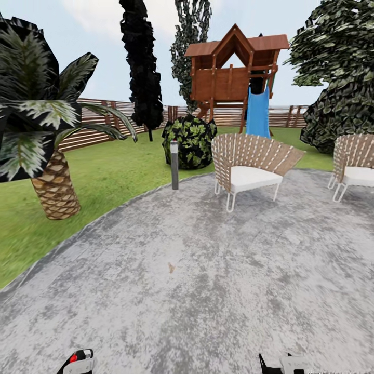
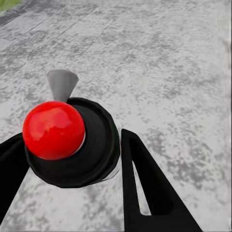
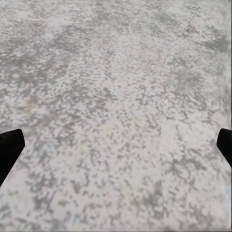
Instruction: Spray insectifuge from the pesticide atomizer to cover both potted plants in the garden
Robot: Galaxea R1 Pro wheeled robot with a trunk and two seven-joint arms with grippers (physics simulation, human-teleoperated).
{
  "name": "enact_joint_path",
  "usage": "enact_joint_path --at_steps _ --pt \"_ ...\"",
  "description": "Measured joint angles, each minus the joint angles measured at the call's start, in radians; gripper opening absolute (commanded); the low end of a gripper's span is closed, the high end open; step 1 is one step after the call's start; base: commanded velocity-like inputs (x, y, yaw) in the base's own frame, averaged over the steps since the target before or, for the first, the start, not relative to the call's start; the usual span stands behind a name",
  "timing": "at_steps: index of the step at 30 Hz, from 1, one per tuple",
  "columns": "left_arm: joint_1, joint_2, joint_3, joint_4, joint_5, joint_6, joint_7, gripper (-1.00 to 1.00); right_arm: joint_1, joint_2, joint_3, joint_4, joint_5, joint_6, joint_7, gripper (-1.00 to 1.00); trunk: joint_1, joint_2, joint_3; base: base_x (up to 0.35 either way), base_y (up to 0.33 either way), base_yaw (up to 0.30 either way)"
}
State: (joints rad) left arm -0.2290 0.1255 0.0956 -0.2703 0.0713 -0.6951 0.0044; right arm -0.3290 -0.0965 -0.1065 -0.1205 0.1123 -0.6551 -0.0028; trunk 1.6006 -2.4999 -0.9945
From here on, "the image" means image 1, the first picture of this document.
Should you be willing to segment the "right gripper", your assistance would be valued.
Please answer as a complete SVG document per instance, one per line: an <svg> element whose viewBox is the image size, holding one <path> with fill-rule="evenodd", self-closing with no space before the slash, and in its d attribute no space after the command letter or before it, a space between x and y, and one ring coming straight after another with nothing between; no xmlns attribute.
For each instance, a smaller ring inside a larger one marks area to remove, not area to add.
<svg viewBox="0 0 374 374"><path fill-rule="evenodd" d="M282 374L281 372L281 368L268 368L266 367L266 364L261 356L261 354L259 354L259 358L260 358L260 363L261 363L261 369L262 369L262 374ZM303 371L302 369L295 369L294 371L294 374L303 374Z"/></svg>

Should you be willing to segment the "insectifuge atomizer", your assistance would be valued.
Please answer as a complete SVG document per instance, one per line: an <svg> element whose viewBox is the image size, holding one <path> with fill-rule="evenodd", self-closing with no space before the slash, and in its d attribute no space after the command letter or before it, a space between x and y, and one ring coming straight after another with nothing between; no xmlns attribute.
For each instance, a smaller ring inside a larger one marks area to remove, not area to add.
<svg viewBox="0 0 374 374"><path fill-rule="evenodd" d="M77 361L77 360L82 360L83 358L89 359L92 358L93 353L91 349L86 349L86 350L78 350L76 351L70 358L69 363Z"/></svg>

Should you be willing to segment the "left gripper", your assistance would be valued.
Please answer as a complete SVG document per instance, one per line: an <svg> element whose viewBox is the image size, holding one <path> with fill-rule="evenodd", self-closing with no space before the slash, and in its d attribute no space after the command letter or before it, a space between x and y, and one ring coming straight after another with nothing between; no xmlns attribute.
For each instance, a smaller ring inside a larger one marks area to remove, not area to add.
<svg viewBox="0 0 374 374"><path fill-rule="evenodd" d="M65 362L65 364L61 367L61 369L58 371L57 374L62 374L63 373L63 369L65 366L67 366L69 364L69 361L70 361L70 358L68 358L68 360ZM89 372L86 372L85 374L92 374L92 370L90 370Z"/></svg>

